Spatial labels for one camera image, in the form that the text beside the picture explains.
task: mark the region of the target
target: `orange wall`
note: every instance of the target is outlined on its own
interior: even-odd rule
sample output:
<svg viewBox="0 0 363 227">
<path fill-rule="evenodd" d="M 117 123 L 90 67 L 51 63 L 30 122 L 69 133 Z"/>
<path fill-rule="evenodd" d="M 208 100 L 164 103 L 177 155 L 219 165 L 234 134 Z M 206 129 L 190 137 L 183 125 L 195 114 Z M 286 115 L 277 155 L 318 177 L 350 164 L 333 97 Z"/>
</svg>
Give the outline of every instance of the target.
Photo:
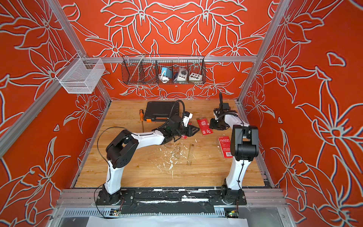
<svg viewBox="0 0 363 227">
<path fill-rule="evenodd" d="M 88 56 L 169 53 L 256 55 L 278 1 L 60 0 Z M 107 64 L 104 85 L 114 99 L 237 98 L 251 62 L 207 64 L 202 85 L 125 85 L 120 64 Z"/>
<path fill-rule="evenodd" d="M 38 2 L 0 3 L 0 137 L 76 53 L 48 5 Z"/>
<path fill-rule="evenodd" d="M 97 88 L 92 95 L 58 91 L 1 158 L 0 226 L 46 225 L 105 108 Z"/>
<path fill-rule="evenodd" d="M 46 1 L 0 3 L 0 137 L 75 54 Z M 61 88 L 0 159 L 0 226 L 45 226 L 106 103 Z"/>
<path fill-rule="evenodd" d="M 363 225 L 363 4 L 294 0 L 244 109 L 298 226 Z"/>
</svg>

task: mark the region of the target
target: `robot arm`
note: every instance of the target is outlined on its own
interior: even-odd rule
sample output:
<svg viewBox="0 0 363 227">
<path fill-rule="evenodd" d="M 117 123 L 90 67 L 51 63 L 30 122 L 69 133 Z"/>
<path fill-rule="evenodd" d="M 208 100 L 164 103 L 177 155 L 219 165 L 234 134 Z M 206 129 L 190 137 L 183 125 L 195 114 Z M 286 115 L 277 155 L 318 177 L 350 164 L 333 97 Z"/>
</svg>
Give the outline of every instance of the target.
<svg viewBox="0 0 363 227">
<path fill-rule="evenodd" d="M 183 112 L 183 118 L 179 115 L 171 116 L 162 126 L 147 133 L 132 133 L 127 129 L 122 130 L 116 138 L 107 146 L 108 171 L 106 182 L 102 187 L 99 197 L 107 204 L 117 204 L 120 200 L 121 178 L 124 167 L 131 161 L 136 149 L 168 143 L 175 137 L 196 134 L 200 129 L 188 125 L 193 114 Z"/>
<path fill-rule="evenodd" d="M 228 103 L 223 103 L 222 93 L 219 93 L 219 108 L 214 109 L 214 119 L 210 128 L 226 130 L 232 128 L 231 154 L 233 162 L 226 178 L 226 188 L 242 189 L 242 180 L 247 167 L 258 155 L 258 128 L 251 126 L 239 118 L 236 111 L 231 110 Z"/>
</svg>

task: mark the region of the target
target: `wire mesh basket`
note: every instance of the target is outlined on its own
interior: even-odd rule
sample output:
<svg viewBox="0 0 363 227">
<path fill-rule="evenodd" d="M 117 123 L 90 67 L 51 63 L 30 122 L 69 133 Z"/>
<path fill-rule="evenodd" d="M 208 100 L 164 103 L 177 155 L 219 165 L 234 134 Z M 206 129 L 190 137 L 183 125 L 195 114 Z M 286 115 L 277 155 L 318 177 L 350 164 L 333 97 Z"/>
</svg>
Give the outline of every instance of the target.
<svg viewBox="0 0 363 227">
<path fill-rule="evenodd" d="M 126 84 L 204 84 L 207 78 L 204 56 L 150 54 L 122 58 L 122 81 Z M 168 75 L 162 74 L 165 69 Z"/>
<path fill-rule="evenodd" d="M 79 58 L 75 61 L 59 82 L 70 94 L 91 94 L 105 71 L 105 66 L 101 59 L 96 64 L 87 65 L 83 64 Z"/>
</svg>

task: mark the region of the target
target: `blue box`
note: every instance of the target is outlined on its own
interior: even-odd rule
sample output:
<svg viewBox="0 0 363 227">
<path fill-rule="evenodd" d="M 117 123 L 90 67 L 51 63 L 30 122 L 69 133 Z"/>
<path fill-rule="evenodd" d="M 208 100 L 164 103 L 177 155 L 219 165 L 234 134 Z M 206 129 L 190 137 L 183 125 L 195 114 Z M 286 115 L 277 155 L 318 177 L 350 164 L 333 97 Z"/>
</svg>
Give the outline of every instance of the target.
<svg viewBox="0 0 363 227">
<path fill-rule="evenodd" d="M 167 67 L 163 67 L 161 69 L 161 75 L 168 77 L 170 79 L 173 78 L 173 72 L 170 69 L 168 69 Z"/>
</svg>

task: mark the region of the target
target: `red card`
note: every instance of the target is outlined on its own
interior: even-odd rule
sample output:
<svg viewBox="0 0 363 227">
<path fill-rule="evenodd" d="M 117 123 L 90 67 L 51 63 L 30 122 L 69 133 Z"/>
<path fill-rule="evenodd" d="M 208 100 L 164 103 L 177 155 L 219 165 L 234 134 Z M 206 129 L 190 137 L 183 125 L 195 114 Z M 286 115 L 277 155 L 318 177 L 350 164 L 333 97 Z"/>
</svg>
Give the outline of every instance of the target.
<svg viewBox="0 0 363 227">
<path fill-rule="evenodd" d="M 231 154 L 231 141 L 228 136 L 218 137 L 219 145 L 221 146 L 224 158 L 233 158 Z"/>
<path fill-rule="evenodd" d="M 203 135 L 208 135 L 213 133 L 212 129 L 209 128 L 209 123 L 206 118 L 202 119 L 199 118 L 197 119 L 197 121 L 200 127 L 200 131 L 202 132 Z"/>
</svg>

